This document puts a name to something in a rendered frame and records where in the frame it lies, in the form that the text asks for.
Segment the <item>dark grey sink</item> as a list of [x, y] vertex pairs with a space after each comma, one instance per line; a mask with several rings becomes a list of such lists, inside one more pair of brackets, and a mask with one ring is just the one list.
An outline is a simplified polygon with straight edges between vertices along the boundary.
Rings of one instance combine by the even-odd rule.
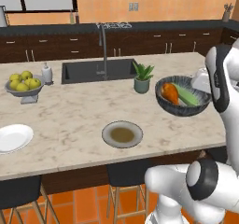
[[[135, 59], [108, 60], [107, 79], [131, 79], [136, 77]], [[62, 83], [76, 84], [86, 82], [98, 82], [105, 80], [105, 64], [103, 61], [87, 61], [63, 63]]]

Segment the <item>white plate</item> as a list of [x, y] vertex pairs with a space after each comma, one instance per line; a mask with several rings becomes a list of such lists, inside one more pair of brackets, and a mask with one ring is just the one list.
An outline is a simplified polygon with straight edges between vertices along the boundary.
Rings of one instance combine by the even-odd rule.
[[11, 124], [0, 128], [0, 154], [15, 152], [27, 146], [33, 137], [33, 129], [24, 124]]

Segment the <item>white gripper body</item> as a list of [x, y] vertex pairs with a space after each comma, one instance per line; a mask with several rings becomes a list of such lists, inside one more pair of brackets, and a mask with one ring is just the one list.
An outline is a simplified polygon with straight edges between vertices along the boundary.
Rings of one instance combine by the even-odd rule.
[[195, 75], [191, 78], [191, 86], [198, 90], [206, 93], [211, 92], [209, 76], [205, 68], [200, 68]]

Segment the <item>dark grey patterned bowl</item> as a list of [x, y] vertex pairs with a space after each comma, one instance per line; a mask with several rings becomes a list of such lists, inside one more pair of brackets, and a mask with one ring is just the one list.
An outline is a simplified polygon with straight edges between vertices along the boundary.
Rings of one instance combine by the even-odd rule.
[[[155, 85], [155, 95], [160, 107], [168, 113], [178, 117], [190, 117], [203, 112], [211, 102], [211, 95], [194, 89], [190, 82], [191, 77], [188, 76], [171, 76], [160, 79]], [[198, 99], [199, 104], [196, 106], [186, 105], [179, 98], [178, 105], [172, 104], [161, 95], [161, 87], [163, 83], [173, 83], [187, 89]]]

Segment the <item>grey plate with brown centre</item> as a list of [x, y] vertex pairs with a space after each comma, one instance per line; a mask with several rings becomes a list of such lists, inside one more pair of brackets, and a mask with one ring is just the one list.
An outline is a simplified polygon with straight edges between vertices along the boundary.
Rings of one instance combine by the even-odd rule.
[[115, 148], [137, 146], [143, 139], [143, 130], [136, 124], [117, 120], [107, 124], [102, 130], [103, 140]]

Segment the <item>pot with kitchen tools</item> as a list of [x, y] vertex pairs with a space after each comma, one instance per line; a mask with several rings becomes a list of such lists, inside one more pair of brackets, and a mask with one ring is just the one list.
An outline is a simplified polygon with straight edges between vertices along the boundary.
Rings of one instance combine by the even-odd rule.
[[233, 9], [233, 4], [229, 4], [229, 5], [225, 4], [224, 5], [224, 13], [223, 13], [223, 16], [222, 16], [222, 21], [223, 22], [228, 22], [229, 21], [232, 9]]

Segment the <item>grey sink tap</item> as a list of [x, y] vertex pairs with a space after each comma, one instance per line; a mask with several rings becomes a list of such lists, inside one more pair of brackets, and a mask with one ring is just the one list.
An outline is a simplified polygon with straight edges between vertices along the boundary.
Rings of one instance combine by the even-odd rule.
[[99, 46], [103, 47], [104, 53], [104, 80], [107, 80], [107, 55], [106, 55], [106, 36], [105, 28], [102, 23], [99, 25]]

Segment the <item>white soap dispenser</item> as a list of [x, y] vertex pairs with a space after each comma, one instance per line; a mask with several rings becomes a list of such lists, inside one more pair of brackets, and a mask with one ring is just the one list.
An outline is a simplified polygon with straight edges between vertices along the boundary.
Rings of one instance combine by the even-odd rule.
[[42, 72], [42, 77], [45, 80], [45, 83], [47, 85], [51, 85], [53, 82], [52, 69], [46, 63], [44, 63], [44, 66], [42, 67], [41, 72]]

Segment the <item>grey footed fruit bowl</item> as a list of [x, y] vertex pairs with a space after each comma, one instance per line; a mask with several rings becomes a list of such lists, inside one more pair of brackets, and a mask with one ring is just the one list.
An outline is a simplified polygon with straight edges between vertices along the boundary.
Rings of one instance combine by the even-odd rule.
[[22, 105], [36, 103], [38, 100], [38, 94], [40, 93], [43, 86], [45, 85], [45, 79], [40, 75], [33, 75], [33, 78], [38, 78], [41, 81], [41, 85], [36, 89], [29, 90], [29, 91], [14, 91], [10, 88], [9, 86], [10, 82], [8, 81], [5, 84], [5, 90], [6, 92], [11, 93], [15, 97], [21, 97]]

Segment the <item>green plant in grey pot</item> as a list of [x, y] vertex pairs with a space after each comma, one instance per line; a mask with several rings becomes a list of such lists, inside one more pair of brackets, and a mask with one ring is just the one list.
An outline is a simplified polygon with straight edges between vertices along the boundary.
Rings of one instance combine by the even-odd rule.
[[136, 71], [136, 77], [134, 78], [134, 90], [140, 94], [148, 92], [150, 80], [153, 78], [151, 72], [154, 67], [151, 65], [144, 66], [142, 63], [133, 63], [133, 65]]

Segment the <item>dark wooden cupboard run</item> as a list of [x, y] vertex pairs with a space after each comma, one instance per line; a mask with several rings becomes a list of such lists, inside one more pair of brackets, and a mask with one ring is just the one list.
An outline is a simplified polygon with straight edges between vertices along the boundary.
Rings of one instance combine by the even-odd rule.
[[[239, 21], [129, 22], [132, 29], [105, 29], [107, 57], [197, 52], [239, 38]], [[0, 63], [101, 58], [99, 28], [32, 25], [0, 28]]]

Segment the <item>black stool with wooden legs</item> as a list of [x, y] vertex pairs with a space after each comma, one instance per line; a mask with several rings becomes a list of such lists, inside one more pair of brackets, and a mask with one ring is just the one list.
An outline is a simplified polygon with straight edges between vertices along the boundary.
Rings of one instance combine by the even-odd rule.
[[[142, 188], [142, 185], [145, 183], [146, 170], [151, 166], [151, 161], [148, 159], [118, 162], [106, 166], [109, 183], [106, 217], [109, 217], [110, 204], [113, 204], [113, 224], [126, 217], [148, 216], [149, 190], [147, 187]], [[120, 194], [130, 190], [136, 191], [136, 209], [134, 212], [119, 215]]]
[[47, 224], [48, 211], [55, 223], [60, 224], [40, 175], [0, 181], [0, 224], [11, 224], [13, 216], [23, 224], [20, 210], [31, 207], [35, 209], [40, 224]]
[[211, 147], [201, 151], [200, 158], [211, 158], [215, 161], [226, 163], [228, 160], [227, 149], [223, 147]]

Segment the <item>orange chicken drumstick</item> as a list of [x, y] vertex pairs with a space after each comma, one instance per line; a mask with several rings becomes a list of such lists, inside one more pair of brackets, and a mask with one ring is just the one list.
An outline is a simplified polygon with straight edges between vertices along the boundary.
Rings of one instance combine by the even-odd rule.
[[163, 83], [161, 87], [161, 95], [174, 105], [178, 105], [178, 91], [172, 83]]

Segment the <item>green corn cob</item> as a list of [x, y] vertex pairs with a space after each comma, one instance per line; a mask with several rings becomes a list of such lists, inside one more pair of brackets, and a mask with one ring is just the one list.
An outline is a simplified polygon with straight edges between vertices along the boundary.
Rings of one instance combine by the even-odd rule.
[[187, 89], [180, 87], [177, 84], [174, 84], [177, 89], [179, 99], [186, 105], [196, 106], [199, 104], [198, 99]]

